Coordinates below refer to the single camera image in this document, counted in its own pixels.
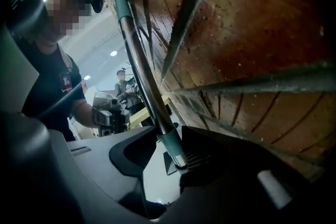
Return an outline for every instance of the headset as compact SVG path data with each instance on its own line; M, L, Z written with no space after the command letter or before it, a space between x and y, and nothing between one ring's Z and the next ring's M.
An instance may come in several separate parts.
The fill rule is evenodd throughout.
M103 0L90 0L96 13L103 8ZM33 36L37 33L47 19L47 9L43 0L12 0L11 9L6 13L7 27L23 36Z

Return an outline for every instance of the machine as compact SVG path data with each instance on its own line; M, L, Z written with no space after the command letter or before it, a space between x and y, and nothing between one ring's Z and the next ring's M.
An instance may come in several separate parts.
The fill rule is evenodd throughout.
M89 140L66 143L37 119L1 113L3 195L9 208L19 210L11 220L150 223L142 173L155 151L156 137L182 175L180 198L159 223L282 221L310 208L310 183L266 149L188 126L179 136L148 71L127 0L116 0L116 10L155 126L119 133L127 114L107 96L98 97L94 106L102 125L113 125L108 131L118 135L107 135L102 128L100 138ZM1 42L15 45L6 29L2 34Z

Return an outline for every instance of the white ceiling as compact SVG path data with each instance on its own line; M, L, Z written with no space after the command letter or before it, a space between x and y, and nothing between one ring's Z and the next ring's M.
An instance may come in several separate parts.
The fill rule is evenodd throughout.
M101 13L86 19L80 29L72 36L67 36L59 43L78 65L82 77L90 75L87 86L97 86L104 80L116 77L116 68L127 67L127 54L119 30L117 19L104 8ZM118 54L111 57L110 53L116 50ZM105 88L114 89L114 84L104 84Z

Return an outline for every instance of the metal rod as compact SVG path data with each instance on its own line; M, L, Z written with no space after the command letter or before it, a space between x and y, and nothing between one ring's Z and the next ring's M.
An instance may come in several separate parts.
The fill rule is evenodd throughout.
M173 158L174 163L178 167L185 167L187 165L187 159L182 152L181 139L169 117L159 89L155 83L146 55L142 49L135 30L133 18L125 16L122 17L119 22L122 35L125 40L126 52L128 54L135 79L138 83L149 114L157 129L161 132L159 137L166 135L165 139L161 140L162 143L167 148L167 151Z

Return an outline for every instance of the person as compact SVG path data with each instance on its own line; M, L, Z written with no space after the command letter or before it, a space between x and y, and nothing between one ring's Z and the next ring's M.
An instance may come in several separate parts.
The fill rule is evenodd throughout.
M61 132L66 141L74 141L67 117L72 114L80 124L97 128L92 106L86 102L81 75L73 59L60 48L58 42L86 15L90 0L47 0L47 23L27 42L20 39L19 48L38 71L23 106L26 116L38 118L48 129Z
M119 82L115 84L114 88L117 92L117 98L121 102L126 99L126 109L130 111L131 115L136 114L142 110L145 106L141 99L136 95L135 92L131 89L130 85L125 81L126 75L124 70L117 71L117 77ZM153 125L152 119L149 117L141 122L142 126L151 126Z

